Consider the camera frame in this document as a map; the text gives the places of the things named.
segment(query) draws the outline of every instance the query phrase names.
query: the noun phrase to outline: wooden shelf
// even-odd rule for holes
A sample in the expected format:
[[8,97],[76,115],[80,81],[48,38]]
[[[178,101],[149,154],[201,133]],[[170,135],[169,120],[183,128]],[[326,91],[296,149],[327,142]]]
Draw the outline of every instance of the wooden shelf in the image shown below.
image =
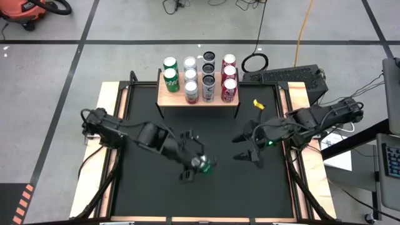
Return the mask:
[[169,92],[167,90],[167,86],[164,80],[164,73],[160,72],[159,84],[158,84],[158,98],[157,104],[163,107],[173,107],[173,106],[237,106],[239,104],[239,90],[236,90],[235,97],[233,102],[226,103],[221,99],[222,87],[221,87],[221,73],[215,72],[215,92],[214,92],[214,101],[213,102],[204,102],[203,101],[203,75],[201,72],[197,72],[197,83],[199,84],[199,101],[196,104],[189,104],[185,99],[185,91],[184,91],[184,73],[179,73],[179,91],[178,92]]

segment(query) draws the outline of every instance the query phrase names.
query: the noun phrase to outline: orange vacuum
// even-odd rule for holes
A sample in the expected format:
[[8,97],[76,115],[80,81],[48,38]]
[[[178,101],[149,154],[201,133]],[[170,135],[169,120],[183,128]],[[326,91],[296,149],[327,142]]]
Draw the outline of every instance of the orange vacuum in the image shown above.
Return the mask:
[[58,9],[56,3],[46,0],[0,0],[0,16],[10,23],[19,23],[27,31],[35,29],[34,21],[42,19],[49,11],[58,15],[69,15],[71,6],[65,0],[56,0],[65,9]]

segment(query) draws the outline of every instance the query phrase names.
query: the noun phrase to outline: orange striped tape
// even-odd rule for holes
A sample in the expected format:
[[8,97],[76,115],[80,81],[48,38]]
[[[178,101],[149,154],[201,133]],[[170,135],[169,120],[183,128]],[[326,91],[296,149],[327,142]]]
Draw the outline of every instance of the orange striped tape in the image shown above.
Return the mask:
[[19,200],[18,207],[15,211],[15,216],[13,217],[12,221],[13,224],[22,224],[28,211],[29,203],[31,202],[31,197],[33,195],[33,186],[31,184],[27,184],[25,190],[22,192],[22,197]]

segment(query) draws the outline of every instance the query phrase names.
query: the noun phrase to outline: yellow tag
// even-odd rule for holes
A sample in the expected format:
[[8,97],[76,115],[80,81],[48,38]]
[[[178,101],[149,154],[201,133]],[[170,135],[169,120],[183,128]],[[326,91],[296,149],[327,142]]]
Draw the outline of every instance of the yellow tag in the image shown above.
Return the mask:
[[256,106],[257,108],[259,108],[261,110],[264,109],[264,106],[261,103],[258,103],[257,99],[255,99],[253,103],[254,103],[254,106]]

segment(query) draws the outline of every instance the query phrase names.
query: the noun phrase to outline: black keyboard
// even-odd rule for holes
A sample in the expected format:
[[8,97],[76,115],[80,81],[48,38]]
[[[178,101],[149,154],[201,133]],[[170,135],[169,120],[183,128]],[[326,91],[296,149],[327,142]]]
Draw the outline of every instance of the black keyboard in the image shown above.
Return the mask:
[[243,81],[261,84],[276,83],[279,81],[303,82],[306,85],[309,103],[312,105],[328,90],[324,78],[318,71],[319,68],[317,65],[308,65],[247,72],[243,76]]
[[384,148],[384,164],[386,175],[400,179],[400,149],[386,146]]

